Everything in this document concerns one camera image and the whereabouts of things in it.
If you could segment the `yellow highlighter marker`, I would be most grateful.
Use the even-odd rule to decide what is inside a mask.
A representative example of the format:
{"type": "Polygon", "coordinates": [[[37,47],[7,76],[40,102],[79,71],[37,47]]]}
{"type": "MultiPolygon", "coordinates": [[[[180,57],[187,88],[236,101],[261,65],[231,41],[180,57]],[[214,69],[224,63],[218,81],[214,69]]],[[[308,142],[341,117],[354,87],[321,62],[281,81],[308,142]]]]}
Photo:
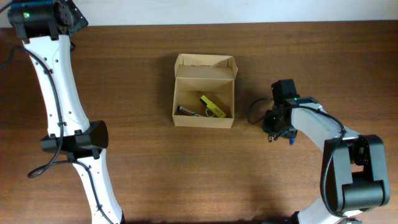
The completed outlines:
{"type": "Polygon", "coordinates": [[[224,111],[222,111],[218,106],[216,106],[211,100],[209,100],[205,95],[200,97],[200,101],[206,106],[206,109],[209,108],[214,112],[215,116],[218,118],[226,118],[227,115],[224,111]]]}

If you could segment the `cardboard box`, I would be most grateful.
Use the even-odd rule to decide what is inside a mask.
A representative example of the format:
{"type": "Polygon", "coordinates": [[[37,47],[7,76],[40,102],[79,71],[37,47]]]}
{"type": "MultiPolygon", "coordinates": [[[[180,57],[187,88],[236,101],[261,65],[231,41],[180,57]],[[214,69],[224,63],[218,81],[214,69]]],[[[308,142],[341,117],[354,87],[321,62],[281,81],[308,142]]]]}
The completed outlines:
{"type": "Polygon", "coordinates": [[[230,129],[234,122],[236,61],[230,55],[179,54],[175,66],[172,119],[175,126],[230,129]],[[200,101],[205,95],[227,115],[226,118],[206,116],[206,106],[200,101]],[[178,106],[202,117],[187,116],[178,106]]]}

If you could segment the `black whiteboard marker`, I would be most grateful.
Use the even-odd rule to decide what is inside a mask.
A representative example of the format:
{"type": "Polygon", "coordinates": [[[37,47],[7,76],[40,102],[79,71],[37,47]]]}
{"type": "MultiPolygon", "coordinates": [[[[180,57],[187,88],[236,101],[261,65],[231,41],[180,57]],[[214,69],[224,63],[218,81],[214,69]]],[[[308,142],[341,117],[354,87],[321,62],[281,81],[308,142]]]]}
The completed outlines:
{"type": "Polygon", "coordinates": [[[179,112],[181,112],[181,113],[183,113],[183,114],[185,114],[187,116],[202,117],[202,115],[200,115],[200,114],[198,114],[198,113],[196,113],[196,112],[194,112],[192,110],[189,110],[189,109],[187,109],[187,108],[185,108],[183,106],[178,106],[177,109],[178,109],[179,112]]]}

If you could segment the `yellow tape roll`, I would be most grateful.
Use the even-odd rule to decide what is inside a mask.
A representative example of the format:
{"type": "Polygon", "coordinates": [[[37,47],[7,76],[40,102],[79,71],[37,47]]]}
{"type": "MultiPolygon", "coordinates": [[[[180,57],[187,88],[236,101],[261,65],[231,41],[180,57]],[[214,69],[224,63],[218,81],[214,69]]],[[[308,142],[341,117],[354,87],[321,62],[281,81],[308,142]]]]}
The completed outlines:
{"type": "Polygon", "coordinates": [[[207,108],[205,110],[205,113],[206,113],[206,116],[209,117],[209,118],[215,117],[214,112],[212,112],[212,110],[210,110],[209,108],[207,108]]]}

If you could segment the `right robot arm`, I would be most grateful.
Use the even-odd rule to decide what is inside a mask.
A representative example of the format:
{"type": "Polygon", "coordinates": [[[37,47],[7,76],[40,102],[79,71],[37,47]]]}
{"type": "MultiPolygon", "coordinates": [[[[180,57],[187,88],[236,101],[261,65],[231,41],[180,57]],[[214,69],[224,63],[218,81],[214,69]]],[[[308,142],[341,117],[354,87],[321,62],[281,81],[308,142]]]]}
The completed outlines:
{"type": "Polygon", "coordinates": [[[320,196],[287,223],[356,223],[354,216],[385,206],[391,198],[382,139],[362,135],[328,114],[312,97],[302,98],[292,79],[272,84],[274,105],[262,118],[269,141],[294,144],[304,133],[323,153],[320,196]]]}

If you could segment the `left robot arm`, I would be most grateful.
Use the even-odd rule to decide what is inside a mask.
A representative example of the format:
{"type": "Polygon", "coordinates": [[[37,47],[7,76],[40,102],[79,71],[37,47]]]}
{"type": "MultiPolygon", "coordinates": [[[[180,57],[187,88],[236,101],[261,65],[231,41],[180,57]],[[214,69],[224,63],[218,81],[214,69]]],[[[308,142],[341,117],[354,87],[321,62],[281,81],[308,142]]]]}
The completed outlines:
{"type": "Polygon", "coordinates": [[[90,121],[81,105],[72,71],[71,37],[88,26],[73,1],[10,1],[8,21],[34,66],[45,103],[47,135],[41,139],[51,160],[28,173],[33,179],[52,166],[71,164],[81,179],[92,223],[123,224],[125,217],[113,192],[106,163],[109,144],[104,121],[90,121]]]}

